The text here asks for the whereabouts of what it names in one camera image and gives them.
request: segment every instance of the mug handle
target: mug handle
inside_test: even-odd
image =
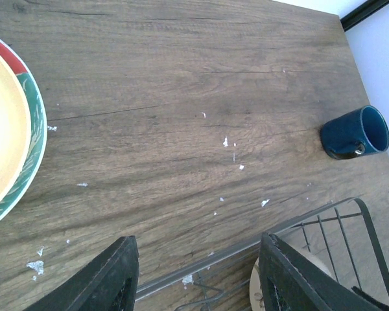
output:
[[[338,160],[348,160],[348,159],[353,159],[355,157],[360,157],[363,156],[365,151],[366,151],[366,147],[364,146],[364,143],[362,143],[361,141],[355,143],[355,149],[353,151],[346,152],[345,154],[339,154],[334,150],[330,149],[331,154]]]

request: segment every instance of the black strip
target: black strip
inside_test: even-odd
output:
[[[382,7],[389,4],[389,0],[368,0],[359,7],[355,8],[348,15],[344,16],[340,21],[344,31],[353,28],[373,13],[379,11]]]

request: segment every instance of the stacked plate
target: stacked plate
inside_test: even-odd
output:
[[[21,58],[0,40],[0,220],[32,183],[46,138],[38,86]]]

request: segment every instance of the wood grain surface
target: wood grain surface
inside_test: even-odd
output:
[[[121,235],[137,236],[142,284],[348,196],[371,207],[389,254],[388,156],[334,161],[318,137],[368,104],[337,16],[258,0],[0,0],[0,38],[58,127],[0,222],[0,310]]]

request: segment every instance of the mug rim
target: mug rim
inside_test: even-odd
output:
[[[376,146],[370,141],[369,137],[368,137],[368,134],[366,133],[365,129],[364,129],[364,123],[363,123],[363,112],[366,110],[366,109],[372,109],[374,112],[376,112],[376,114],[378,114],[378,116],[380,116],[381,120],[382,120],[382,124],[384,125],[384,130],[386,132],[386,146],[385,148],[383,149],[378,149],[376,148]],[[389,128],[388,128],[388,125],[382,115],[382,113],[374,106],[372,105],[366,105],[364,107],[362,107],[362,109],[360,110],[360,123],[362,124],[362,130],[363,130],[363,134],[365,136],[365,138],[367,139],[367,141],[369,142],[370,146],[376,151],[376,152],[385,152],[387,151],[387,149],[389,148]]]

